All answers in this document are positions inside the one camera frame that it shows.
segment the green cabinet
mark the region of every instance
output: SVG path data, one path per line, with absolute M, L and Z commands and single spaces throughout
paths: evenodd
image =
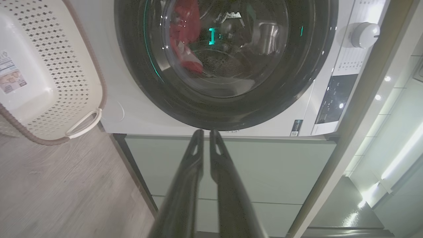
M 127 136 L 125 140 L 159 207 L 189 138 Z M 266 231 L 270 236 L 284 237 L 336 144 L 316 140 L 224 140 Z M 218 232 L 217 185 L 210 176 L 208 139 L 204 151 L 197 228 Z

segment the wooden floor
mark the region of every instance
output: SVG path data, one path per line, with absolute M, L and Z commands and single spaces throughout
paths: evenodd
M 143 238 L 153 221 L 98 127 L 55 147 L 0 135 L 1 238 Z

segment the white laundry basket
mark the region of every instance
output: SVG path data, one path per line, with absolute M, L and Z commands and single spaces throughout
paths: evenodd
M 64 143 L 96 126 L 105 95 L 61 0 L 0 0 L 0 133 Z

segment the front-load washer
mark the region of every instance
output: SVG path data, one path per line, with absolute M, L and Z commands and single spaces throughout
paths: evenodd
M 385 0 L 68 0 L 106 81 L 109 133 L 336 131 Z

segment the glossy black object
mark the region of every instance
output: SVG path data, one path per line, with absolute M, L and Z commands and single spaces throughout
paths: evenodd
M 203 130 L 187 147 L 149 238 L 194 238 L 198 186 L 203 175 Z M 217 183 L 221 238 L 265 238 L 247 192 L 217 130 L 210 132 L 211 177 Z
M 115 0 L 118 41 L 135 82 L 157 107 L 183 123 L 208 130 L 258 125 L 291 106 L 322 68 L 338 17 L 336 0 L 287 0 L 289 36 L 274 71 L 247 93 L 219 98 L 188 87 L 163 52 L 161 24 L 170 17 L 163 15 L 162 6 L 171 7 L 174 1 Z

